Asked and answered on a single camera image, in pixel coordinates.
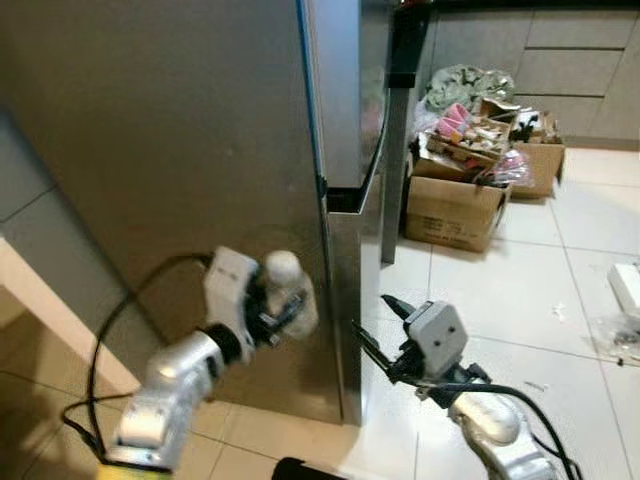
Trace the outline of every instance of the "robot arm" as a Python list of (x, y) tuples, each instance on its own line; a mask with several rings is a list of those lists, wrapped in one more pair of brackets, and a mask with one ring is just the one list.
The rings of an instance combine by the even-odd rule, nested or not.
[(418, 309), (383, 296), (403, 320), (407, 341), (394, 361), (380, 351), (364, 329), (355, 326), (362, 348), (392, 383), (417, 387), (420, 400), (432, 398), (460, 426), (469, 447), (480, 457), (491, 480), (554, 480), (555, 469), (534, 442), (521, 408), (503, 395), (447, 391), (439, 384), (489, 384), (476, 364), (460, 365), (467, 334), (455, 308), (426, 302)]
[[(314, 292), (295, 256), (274, 252), (266, 275), (260, 273), (255, 260), (217, 249), (204, 282), (208, 325), (152, 357), (144, 384), (116, 429), (106, 455), (109, 465), (101, 475), (109, 472), (112, 478), (114, 471), (124, 475), (127, 470), (126, 478), (131, 478), (131, 469), (154, 475), (174, 471), (195, 409), (211, 398), (226, 368), (248, 363), (261, 344), (274, 346), (283, 329), (313, 330)], [(277, 312), (271, 311), (274, 305)]]

